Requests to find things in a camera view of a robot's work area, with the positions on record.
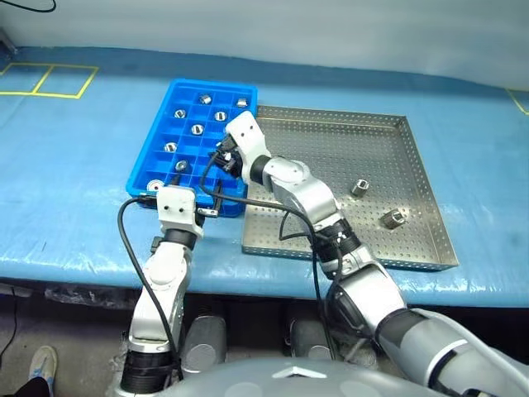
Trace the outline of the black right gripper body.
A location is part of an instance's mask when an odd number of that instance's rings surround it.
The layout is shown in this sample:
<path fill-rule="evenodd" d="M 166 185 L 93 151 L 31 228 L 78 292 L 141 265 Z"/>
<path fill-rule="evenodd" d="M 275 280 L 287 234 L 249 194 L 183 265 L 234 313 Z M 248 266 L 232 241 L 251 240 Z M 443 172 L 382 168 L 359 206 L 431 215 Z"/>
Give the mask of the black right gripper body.
<path fill-rule="evenodd" d="M 210 157 L 213 158 L 214 165 L 225 173 L 234 178 L 242 176 L 243 161 L 238 151 L 238 145 L 233 139 L 230 139 L 228 150 L 218 150 L 216 146 L 215 151 L 210 153 Z"/>

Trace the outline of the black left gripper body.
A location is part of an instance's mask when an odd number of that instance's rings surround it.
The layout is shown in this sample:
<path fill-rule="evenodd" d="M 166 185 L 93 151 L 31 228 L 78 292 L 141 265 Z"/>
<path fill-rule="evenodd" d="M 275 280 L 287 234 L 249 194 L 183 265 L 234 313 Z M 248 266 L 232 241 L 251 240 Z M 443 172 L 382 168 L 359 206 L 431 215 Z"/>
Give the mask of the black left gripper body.
<path fill-rule="evenodd" d="M 217 218 L 218 211 L 213 208 L 197 208 L 195 211 L 195 223 L 203 232 L 203 225 L 207 218 Z"/>

